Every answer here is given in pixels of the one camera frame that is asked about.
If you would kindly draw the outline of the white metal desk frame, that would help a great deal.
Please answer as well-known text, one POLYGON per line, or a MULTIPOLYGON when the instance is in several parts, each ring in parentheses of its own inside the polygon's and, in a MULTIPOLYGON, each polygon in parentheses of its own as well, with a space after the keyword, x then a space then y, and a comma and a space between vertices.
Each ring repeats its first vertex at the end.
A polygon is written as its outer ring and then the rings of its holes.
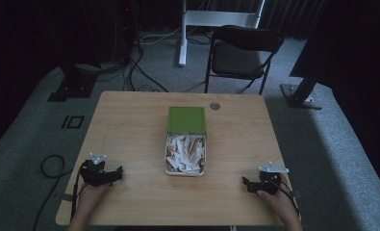
POLYGON ((181 45, 178 59, 179 66, 187 63, 187 27, 220 27, 224 25, 236 25, 246 28, 257 29, 260 25, 263 9, 266 0, 259 0, 257 10, 254 13, 236 13, 220 11, 190 11, 187 9, 187 0, 182 0, 182 26, 181 26, 181 45))

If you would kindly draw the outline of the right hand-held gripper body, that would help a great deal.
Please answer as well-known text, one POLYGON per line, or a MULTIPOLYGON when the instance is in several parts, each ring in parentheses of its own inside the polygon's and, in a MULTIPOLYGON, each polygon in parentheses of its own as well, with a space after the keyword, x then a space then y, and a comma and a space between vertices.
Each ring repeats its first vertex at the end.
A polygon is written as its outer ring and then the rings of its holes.
POLYGON ((289 173, 287 167, 280 166, 274 162, 267 162, 263 166, 258 166, 260 171, 259 178, 261 180, 262 190, 264 192, 275 195, 281 183, 281 173, 289 173))

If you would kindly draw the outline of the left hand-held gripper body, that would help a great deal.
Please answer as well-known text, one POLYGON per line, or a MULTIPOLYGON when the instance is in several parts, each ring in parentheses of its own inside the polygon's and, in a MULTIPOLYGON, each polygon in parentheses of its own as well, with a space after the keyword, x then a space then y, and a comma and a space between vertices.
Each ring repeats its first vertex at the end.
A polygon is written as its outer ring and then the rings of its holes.
POLYGON ((107 156, 89 154, 89 158, 81 165, 80 173, 84 182, 88 185, 98 187, 104 185, 104 180, 112 176, 104 170, 107 156))

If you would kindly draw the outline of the pile of white paper packets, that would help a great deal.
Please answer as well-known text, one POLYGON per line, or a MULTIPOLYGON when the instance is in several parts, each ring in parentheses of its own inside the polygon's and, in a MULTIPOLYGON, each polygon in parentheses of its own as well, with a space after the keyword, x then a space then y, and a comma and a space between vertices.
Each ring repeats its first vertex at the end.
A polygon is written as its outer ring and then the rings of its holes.
POLYGON ((200 176, 206 164, 206 137, 169 133, 165 145, 165 171, 169 175, 200 176))

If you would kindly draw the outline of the black metal stand base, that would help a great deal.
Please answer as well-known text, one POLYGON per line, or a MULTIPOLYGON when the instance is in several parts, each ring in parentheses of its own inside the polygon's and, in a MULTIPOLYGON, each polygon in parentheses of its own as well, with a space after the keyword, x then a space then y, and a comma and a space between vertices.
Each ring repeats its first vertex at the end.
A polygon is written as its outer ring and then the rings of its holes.
POLYGON ((313 93, 316 83, 316 78, 308 77, 304 78, 299 85, 282 84, 280 88, 290 108, 320 111, 322 107, 313 93))
POLYGON ((63 80, 55 92, 48 97, 48 102, 65 102, 68 98, 90 98, 98 75, 84 73, 74 64, 61 65, 63 80))

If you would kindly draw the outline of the green-lidded tin box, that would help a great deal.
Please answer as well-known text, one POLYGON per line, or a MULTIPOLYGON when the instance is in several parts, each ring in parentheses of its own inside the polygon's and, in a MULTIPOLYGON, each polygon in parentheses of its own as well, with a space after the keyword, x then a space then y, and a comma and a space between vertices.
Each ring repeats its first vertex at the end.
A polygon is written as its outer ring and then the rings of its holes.
POLYGON ((207 145, 205 109, 203 107, 170 107, 166 137, 169 133, 204 135, 207 145))

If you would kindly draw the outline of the person's right hand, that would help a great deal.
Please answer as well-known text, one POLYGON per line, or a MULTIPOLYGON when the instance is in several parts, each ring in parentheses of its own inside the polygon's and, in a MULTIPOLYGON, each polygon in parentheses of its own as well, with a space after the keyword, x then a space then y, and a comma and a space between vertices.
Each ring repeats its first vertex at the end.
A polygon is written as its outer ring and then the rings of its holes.
POLYGON ((270 208, 279 217, 282 223, 284 218, 299 218, 289 197, 285 195, 281 190, 278 190, 275 195, 264 191, 258 191, 257 195, 268 203, 270 208))

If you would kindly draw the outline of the black folding chair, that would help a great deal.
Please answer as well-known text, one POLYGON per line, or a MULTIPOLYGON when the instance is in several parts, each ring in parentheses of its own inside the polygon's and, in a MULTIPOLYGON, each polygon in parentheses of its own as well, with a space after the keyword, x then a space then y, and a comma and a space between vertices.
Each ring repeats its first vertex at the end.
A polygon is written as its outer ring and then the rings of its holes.
POLYGON ((284 43, 284 36, 275 30, 244 28, 224 25, 217 28, 211 38, 205 88, 210 77, 249 80, 249 88, 256 80, 262 83, 263 93, 273 56, 284 43))

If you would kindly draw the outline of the person's left hand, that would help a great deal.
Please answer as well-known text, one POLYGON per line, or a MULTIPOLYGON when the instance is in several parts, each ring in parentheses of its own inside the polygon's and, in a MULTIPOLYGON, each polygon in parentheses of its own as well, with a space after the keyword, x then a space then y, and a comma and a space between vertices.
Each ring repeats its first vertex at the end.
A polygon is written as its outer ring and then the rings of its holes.
POLYGON ((112 184, 105 184, 98 187, 86 185, 80 193, 79 202, 73 218, 87 221, 111 185, 112 184))

